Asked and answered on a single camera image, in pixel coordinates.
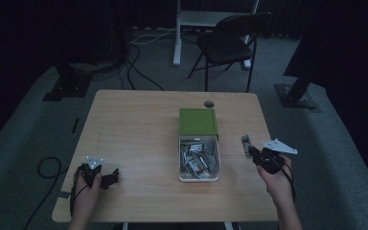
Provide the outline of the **black stand base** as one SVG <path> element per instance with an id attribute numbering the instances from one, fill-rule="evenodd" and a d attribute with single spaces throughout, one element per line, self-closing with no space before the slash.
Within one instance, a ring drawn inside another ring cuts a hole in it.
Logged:
<path id="1" fill-rule="evenodd" d="M 84 98 L 93 75 L 73 68 L 69 63 L 55 65 L 58 79 L 53 89 L 43 97 L 43 102 L 60 102 L 63 98 Z"/>
<path id="2" fill-rule="evenodd" d="M 310 78 L 297 78 L 294 84 L 276 83 L 275 89 L 283 107 L 306 108 L 315 110 L 319 105 L 315 103 L 308 92 Z"/>

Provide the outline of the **black folding chair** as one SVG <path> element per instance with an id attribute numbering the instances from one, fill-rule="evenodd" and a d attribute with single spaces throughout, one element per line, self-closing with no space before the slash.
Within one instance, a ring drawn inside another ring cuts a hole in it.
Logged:
<path id="1" fill-rule="evenodd" d="M 188 75 L 204 71 L 204 89 L 208 91 L 209 69 L 226 65 L 228 70 L 234 63 L 250 61 L 245 92 L 250 90 L 250 83 L 257 50 L 257 36 L 264 34 L 273 18 L 268 11 L 256 14 L 232 15 L 225 17 L 208 34 L 201 34 L 196 39 L 200 54 Z"/>

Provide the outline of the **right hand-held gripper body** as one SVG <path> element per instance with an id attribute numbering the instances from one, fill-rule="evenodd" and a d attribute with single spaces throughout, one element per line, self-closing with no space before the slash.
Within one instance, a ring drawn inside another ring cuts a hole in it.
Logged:
<path id="1" fill-rule="evenodd" d="M 261 166 L 270 174 L 275 174 L 284 167 L 285 159 L 281 156 L 281 153 L 298 153 L 297 149 L 290 147 L 278 139 L 263 142 L 263 148 L 260 151 L 261 164 L 257 166 Z"/>

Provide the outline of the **person's left hand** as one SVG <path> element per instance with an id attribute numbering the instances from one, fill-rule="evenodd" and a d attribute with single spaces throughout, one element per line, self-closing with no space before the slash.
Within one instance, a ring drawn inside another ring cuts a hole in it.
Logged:
<path id="1" fill-rule="evenodd" d="M 90 215 L 94 210 L 99 197 L 102 174 L 98 173 L 94 177 L 94 182 L 89 186 L 80 172 L 77 178 L 74 214 Z"/>

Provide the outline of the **small grey sachet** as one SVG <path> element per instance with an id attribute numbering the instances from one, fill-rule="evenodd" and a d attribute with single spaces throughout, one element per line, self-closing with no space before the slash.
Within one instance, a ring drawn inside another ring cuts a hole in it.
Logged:
<path id="1" fill-rule="evenodd" d="M 241 137 L 241 143 L 242 143 L 242 147 L 243 147 L 245 156 L 250 157 L 251 154 L 249 153 L 249 147 L 251 146 L 251 143 L 250 143 L 250 138 L 248 134 L 244 134 Z"/>

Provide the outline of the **white desk frame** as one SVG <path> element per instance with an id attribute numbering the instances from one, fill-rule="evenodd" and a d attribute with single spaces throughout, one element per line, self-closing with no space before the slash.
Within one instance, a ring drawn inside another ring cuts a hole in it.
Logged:
<path id="1" fill-rule="evenodd" d="M 181 27 L 215 27 L 217 23 L 227 16 L 236 15 L 229 11 L 183 11 L 181 0 L 176 0 L 175 44 L 172 65 L 178 67 L 181 63 Z"/>

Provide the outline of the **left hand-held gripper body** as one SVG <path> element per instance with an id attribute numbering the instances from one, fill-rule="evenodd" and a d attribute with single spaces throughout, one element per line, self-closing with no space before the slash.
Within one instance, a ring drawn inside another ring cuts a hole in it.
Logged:
<path id="1" fill-rule="evenodd" d="M 96 175 L 102 171 L 103 161 L 102 158 L 86 156 L 85 162 L 79 166 L 79 169 L 82 171 L 82 177 L 89 187 L 93 185 Z"/>

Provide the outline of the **person's right hand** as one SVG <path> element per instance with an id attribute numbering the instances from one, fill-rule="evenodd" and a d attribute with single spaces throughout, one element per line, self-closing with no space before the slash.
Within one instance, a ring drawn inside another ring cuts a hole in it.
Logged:
<path id="1" fill-rule="evenodd" d="M 268 173 L 261 166 L 257 167 L 258 174 L 263 179 L 266 190 L 273 199 L 276 207 L 286 207 L 294 203 L 292 189 L 289 182 L 291 177 L 291 160 L 283 156 L 285 165 L 281 171 L 275 174 Z"/>

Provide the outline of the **green box sleeve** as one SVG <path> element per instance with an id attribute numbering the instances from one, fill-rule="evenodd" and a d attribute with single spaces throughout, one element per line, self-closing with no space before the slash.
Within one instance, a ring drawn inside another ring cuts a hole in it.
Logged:
<path id="1" fill-rule="evenodd" d="M 180 135 L 218 135 L 218 123 L 214 109 L 180 108 Z"/>

